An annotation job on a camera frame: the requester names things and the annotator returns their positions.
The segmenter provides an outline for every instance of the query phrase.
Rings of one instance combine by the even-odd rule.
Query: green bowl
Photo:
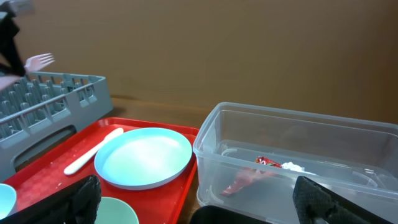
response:
[[[135,211],[117,198],[101,197],[95,224],[139,224]]]

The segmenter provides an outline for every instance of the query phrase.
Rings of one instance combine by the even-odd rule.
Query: white spoon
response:
[[[105,136],[103,141],[98,143],[96,146],[94,146],[84,155],[80,156],[79,159],[75,160],[69,166],[67,166],[67,168],[63,170],[63,173],[65,175],[72,175],[75,172],[77,172],[82,166],[86,164],[87,161],[89,161],[98,152],[99,149],[101,149],[101,147],[103,147],[108,141],[123,134],[123,132],[124,132],[123,128],[117,128],[112,132],[110,132],[107,136]]]

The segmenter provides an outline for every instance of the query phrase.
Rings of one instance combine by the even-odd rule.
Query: dish rack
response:
[[[0,92],[0,182],[113,108],[105,77],[31,73]]]

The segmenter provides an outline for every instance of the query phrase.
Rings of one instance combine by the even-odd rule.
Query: plastic tray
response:
[[[122,118],[99,120],[5,181],[17,190],[17,209],[22,210],[90,174],[96,175],[94,159],[71,177],[65,176],[63,170],[76,158],[102,141],[111,130],[123,128],[125,131],[130,131],[147,127],[177,131],[183,134],[191,144],[198,134],[196,128],[171,124]],[[118,189],[100,177],[102,196],[119,198],[128,203],[136,211],[140,223],[176,223],[196,169],[196,157],[192,154],[188,166],[176,179],[161,187],[141,191]]]

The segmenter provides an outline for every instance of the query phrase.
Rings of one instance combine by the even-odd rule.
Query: clear plastic container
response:
[[[201,205],[217,205],[273,223],[299,223],[292,201],[305,175],[359,206],[398,223],[398,126],[261,106],[220,103],[193,145]],[[265,156],[304,174],[256,164]],[[232,196],[236,175],[266,172]]]

